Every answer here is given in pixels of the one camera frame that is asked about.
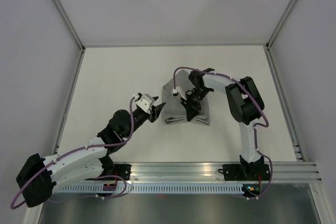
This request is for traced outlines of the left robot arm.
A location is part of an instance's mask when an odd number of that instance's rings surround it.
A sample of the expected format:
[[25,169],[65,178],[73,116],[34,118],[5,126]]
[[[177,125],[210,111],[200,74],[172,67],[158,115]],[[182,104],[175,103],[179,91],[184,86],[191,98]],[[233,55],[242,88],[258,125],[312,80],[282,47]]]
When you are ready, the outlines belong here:
[[156,105],[156,100],[138,93],[131,98],[128,110],[116,111],[106,127],[84,145],[63,154],[31,155],[16,177],[19,192],[11,209],[23,204],[36,207],[60,189],[82,180],[122,180],[114,174],[110,154],[124,147],[145,122],[154,123],[159,118],[165,103]]

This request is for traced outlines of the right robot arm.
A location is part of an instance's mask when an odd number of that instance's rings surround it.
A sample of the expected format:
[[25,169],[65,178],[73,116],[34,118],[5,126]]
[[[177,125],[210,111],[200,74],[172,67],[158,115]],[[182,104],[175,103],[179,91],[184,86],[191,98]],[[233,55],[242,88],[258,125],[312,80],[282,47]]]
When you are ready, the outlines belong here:
[[245,179],[254,178],[264,166],[264,157],[258,148],[257,129],[259,119],[264,116],[264,102],[251,77],[232,80],[219,74],[214,69],[193,70],[188,75],[194,88],[186,91],[181,98],[181,105],[186,111],[187,121],[198,116],[202,110],[201,102],[208,93],[218,91],[227,96],[229,111],[238,122],[242,142],[239,156],[239,172]]

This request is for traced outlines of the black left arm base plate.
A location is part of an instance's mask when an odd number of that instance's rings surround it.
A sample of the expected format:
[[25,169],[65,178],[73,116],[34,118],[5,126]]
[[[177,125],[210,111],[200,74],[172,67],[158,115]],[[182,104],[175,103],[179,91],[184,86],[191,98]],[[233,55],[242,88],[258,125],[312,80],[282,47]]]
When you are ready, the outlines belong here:
[[130,180],[131,164],[113,164],[104,169],[104,175],[117,175],[124,180]]

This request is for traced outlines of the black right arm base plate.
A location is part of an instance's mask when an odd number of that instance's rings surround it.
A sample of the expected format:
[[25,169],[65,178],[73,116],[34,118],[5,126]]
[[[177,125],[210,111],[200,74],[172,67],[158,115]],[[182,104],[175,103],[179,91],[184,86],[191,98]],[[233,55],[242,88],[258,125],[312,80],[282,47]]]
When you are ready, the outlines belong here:
[[270,168],[267,164],[261,166],[245,166],[242,164],[224,164],[222,166],[225,181],[269,181]]

